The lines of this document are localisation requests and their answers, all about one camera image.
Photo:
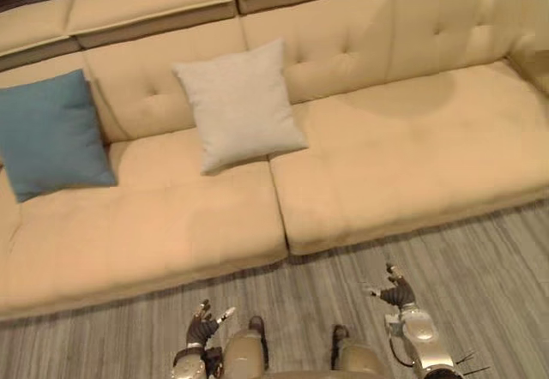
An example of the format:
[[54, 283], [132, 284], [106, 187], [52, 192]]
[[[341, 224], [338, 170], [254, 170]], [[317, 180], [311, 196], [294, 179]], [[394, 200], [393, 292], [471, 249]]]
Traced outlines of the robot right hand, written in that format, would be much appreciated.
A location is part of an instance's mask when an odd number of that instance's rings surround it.
[[386, 263], [388, 280], [393, 284], [391, 288], [366, 287], [367, 294], [374, 298], [380, 298], [385, 303], [395, 306], [402, 311], [417, 306], [413, 288], [398, 266], [391, 262]]

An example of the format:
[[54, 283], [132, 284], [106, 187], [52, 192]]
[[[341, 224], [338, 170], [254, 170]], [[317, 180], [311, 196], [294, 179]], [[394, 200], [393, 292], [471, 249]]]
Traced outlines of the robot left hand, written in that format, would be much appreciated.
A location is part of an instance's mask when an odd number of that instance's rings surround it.
[[185, 337], [187, 348], [204, 349], [220, 325], [235, 313], [236, 307], [228, 308], [217, 317], [213, 317], [210, 311], [210, 301], [208, 299], [203, 300], [193, 314], [190, 325], [187, 328]]

